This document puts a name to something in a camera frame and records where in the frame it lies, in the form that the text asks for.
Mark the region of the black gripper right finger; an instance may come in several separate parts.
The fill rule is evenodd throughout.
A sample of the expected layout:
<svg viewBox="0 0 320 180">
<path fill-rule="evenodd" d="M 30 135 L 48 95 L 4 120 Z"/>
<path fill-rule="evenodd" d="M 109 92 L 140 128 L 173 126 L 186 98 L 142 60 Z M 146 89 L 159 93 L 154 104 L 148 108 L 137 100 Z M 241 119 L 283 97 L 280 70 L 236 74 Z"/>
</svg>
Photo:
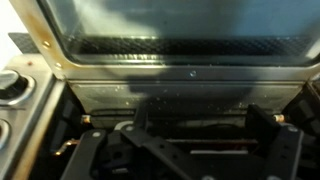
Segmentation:
<svg viewBox="0 0 320 180">
<path fill-rule="evenodd" d="M 281 125 L 258 105 L 248 106 L 245 127 L 266 152 L 259 180 L 295 180 L 303 132 L 293 125 Z"/>
</svg>

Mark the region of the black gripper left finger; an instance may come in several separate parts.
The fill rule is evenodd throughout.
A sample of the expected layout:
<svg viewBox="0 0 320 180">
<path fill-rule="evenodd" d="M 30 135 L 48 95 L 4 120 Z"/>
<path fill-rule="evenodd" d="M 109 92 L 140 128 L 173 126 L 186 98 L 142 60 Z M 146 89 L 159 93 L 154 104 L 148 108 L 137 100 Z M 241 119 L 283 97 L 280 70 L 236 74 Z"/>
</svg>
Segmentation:
<svg viewBox="0 0 320 180">
<path fill-rule="evenodd" d="M 145 130 L 147 121 L 147 108 L 141 106 L 136 110 L 133 122 L 121 128 L 121 134 L 132 144 L 144 144 L 152 139 L 152 136 Z"/>
</svg>

